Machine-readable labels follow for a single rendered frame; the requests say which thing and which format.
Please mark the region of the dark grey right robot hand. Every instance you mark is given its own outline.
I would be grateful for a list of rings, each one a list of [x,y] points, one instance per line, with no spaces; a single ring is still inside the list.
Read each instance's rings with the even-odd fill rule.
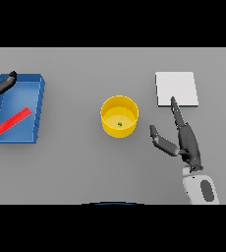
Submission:
[[[182,161],[190,167],[190,172],[203,170],[197,137],[191,125],[184,121],[180,106],[173,96],[171,97],[171,111],[178,130],[179,146],[161,136],[156,127],[150,125],[152,144],[170,157],[180,156]]]

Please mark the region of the red beaker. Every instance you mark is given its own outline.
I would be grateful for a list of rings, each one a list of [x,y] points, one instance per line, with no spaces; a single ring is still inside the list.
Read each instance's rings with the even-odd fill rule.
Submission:
[[[24,109],[20,110],[18,113],[14,114],[12,117],[2,122],[0,124],[0,136],[31,115],[32,112],[26,106]]]

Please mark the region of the pale square measuring scale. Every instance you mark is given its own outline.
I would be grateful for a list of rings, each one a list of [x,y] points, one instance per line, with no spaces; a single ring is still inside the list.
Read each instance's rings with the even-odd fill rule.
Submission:
[[[169,106],[172,96],[180,106],[198,106],[193,72],[156,72],[155,84],[159,106]]]

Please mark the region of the yellow bowl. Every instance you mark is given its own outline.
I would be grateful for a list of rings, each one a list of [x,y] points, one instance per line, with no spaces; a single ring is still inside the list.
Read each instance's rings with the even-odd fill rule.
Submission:
[[[127,138],[137,127],[139,108],[128,96],[113,95],[101,105],[100,120],[101,127],[107,135],[117,139]]]

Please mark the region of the blue tray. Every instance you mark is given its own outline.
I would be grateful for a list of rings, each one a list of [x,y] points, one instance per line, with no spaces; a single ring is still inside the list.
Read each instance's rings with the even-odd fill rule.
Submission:
[[[18,74],[15,85],[0,95],[0,124],[25,107],[31,115],[0,136],[0,144],[35,144],[45,82],[41,74]]]

